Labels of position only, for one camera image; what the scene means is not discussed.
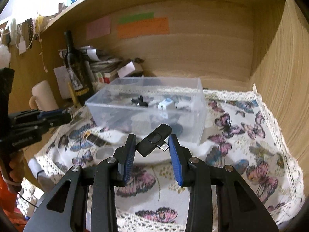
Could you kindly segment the black gold lighter bar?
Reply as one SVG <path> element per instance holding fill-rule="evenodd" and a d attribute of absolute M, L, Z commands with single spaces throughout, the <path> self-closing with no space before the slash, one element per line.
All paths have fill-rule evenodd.
<path fill-rule="evenodd" d="M 110 145 L 110 143 L 103 140 L 101 137 L 96 136 L 90 132 L 86 132 L 83 138 L 89 143 L 91 143 L 92 145 L 95 145 L 96 147 L 103 147 L 103 146 Z"/>

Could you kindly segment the clear plastic storage box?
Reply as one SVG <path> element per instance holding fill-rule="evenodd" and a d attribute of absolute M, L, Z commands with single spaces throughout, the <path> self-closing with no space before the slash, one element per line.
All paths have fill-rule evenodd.
<path fill-rule="evenodd" d="M 98 127 L 145 137 L 167 124 L 180 141 L 199 144 L 207 115 L 200 78 L 117 78 L 85 105 Z"/>

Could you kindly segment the black metal hair clip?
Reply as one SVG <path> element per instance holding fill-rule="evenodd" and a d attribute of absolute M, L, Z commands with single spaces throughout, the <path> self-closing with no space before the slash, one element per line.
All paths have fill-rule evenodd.
<path fill-rule="evenodd" d="M 140 95 L 137 98 L 132 98 L 132 103 L 136 104 L 137 106 L 141 106 L 141 107 L 148 107 L 149 104 L 147 102 L 143 101 L 143 96 Z"/>

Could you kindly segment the black usb flash drive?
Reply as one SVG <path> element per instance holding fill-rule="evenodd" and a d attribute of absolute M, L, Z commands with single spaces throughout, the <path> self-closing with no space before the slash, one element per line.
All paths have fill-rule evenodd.
<path fill-rule="evenodd" d="M 169 149 L 169 145 L 166 143 L 166 139 L 171 135 L 172 128 L 166 124 L 161 124 L 147 137 L 136 145 L 136 150 L 146 157 L 152 153 L 156 148 L 166 151 Z"/>

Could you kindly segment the white cube plug adapter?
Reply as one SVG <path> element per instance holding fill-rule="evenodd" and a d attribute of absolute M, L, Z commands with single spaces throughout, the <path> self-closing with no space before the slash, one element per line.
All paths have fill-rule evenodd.
<path fill-rule="evenodd" d="M 172 111 L 176 110 L 177 107 L 175 105 L 175 101 L 170 98 L 165 98 L 158 104 L 158 109 L 163 111 Z"/>

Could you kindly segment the cream ceramic mug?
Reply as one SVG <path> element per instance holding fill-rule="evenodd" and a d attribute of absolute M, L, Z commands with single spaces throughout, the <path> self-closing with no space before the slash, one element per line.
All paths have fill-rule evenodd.
<path fill-rule="evenodd" d="M 31 93 L 32 96 L 29 99 L 29 106 L 31 109 L 53 111 L 59 108 L 47 80 L 43 80 L 36 84 L 32 88 Z"/>

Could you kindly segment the white paper sheet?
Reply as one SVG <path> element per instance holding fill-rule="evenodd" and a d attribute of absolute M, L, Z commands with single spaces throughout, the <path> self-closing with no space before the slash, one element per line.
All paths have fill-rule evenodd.
<path fill-rule="evenodd" d="M 61 97 L 64 100 L 72 98 L 71 93 L 69 91 L 69 86 L 68 86 L 68 83 L 71 82 L 71 80 L 69 78 L 69 74 L 67 72 L 66 66 L 54 68 L 54 73 L 57 79 L 58 88 L 59 88 Z"/>

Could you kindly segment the dark wine bottle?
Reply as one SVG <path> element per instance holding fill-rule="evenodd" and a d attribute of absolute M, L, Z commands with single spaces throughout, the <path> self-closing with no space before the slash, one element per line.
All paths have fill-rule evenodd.
<path fill-rule="evenodd" d="M 80 104 L 84 106 L 86 100 L 88 100 L 94 94 L 93 86 L 88 76 L 83 55 L 75 48 L 70 30 L 65 32 L 65 42 L 66 69 L 69 73 L 69 77 L 77 99 L 79 100 Z"/>

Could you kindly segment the white fluffy puff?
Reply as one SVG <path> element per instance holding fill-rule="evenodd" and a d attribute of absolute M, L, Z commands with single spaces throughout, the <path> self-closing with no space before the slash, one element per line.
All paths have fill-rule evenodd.
<path fill-rule="evenodd" d="M 10 58 L 11 58 L 11 54 L 10 54 L 10 51 L 8 49 L 8 46 L 1 44 L 0 45 L 0 67 L 1 68 L 9 68 Z"/>

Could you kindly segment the butterfly print lace cloth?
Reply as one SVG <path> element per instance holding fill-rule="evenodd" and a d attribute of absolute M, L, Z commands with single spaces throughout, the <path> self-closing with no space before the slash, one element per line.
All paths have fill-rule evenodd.
<path fill-rule="evenodd" d="M 303 172 L 284 141 L 276 119 L 256 90 L 245 93 L 205 90 L 207 118 L 200 144 L 180 141 L 208 165 L 233 165 L 263 202 L 281 231 L 304 204 Z M 90 132 L 110 145 L 96 147 Z M 88 108 L 76 112 L 28 162 L 45 192 L 74 164 L 97 165 L 122 145 L 129 133 L 97 127 Z M 184 231 L 190 192 L 174 179 L 169 154 L 159 149 L 137 154 L 128 186 L 117 188 L 120 231 Z"/>

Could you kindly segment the stack of books and papers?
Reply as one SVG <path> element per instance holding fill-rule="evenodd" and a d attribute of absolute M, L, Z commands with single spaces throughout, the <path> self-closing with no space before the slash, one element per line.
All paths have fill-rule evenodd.
<path fill-rule="evenodd" d="M 123 59 L 120 57 L 113 57 L 108 52 L 96 49 L 93 46 L 85 46 L 79 48 L 82 53 L 90 81 L 92 83 L 109 84 L 114 79 L 119 78 L 117 71 L 124 65 L 133 61 L 136 67 L 136 72 L 133 75 L 142 75 L 142 64 L 144 59 L 139 57 L 134 59 Z"/>

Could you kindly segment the small white pink box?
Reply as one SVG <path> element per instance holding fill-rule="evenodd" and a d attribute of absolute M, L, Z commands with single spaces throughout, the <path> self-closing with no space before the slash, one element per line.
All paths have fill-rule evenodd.
<path fill-rule="evenodd" d="M 117 74 L 120 78 L 127 77 L 132 75 L 136 72 L 136 67 L 133 61 L 129 62 L 128 64 L 124 65 L 117 71 Z"/>

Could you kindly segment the pink sticky note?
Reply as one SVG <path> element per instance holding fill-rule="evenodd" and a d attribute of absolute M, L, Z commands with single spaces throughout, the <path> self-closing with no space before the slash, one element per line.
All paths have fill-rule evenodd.
<path fill-rule="evenodd" d="M 110 32 L 110 17 L 104 16 L 86 25 L 86 40 L 103 37 Z"/>

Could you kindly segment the green sticky note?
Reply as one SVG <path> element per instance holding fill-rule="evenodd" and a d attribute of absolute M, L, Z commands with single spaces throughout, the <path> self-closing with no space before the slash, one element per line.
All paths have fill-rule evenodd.
<path fill-rule="evenodd" d="M 118 19 L 118 24 L 123 25 L 123 24 L 133 23 L 136 21 L 152 19 L 155 17 L 154 15 L 155 15 L 154 12 L 126 15 Z"/>

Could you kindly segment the orange sticky note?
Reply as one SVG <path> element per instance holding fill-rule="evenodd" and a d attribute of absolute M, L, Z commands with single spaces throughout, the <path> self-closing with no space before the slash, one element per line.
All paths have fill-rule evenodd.
<path fill-rule="evenodd" d="M 117 26 L 118 39 L 170 34 L 167 17 L 151 18 Z"/>

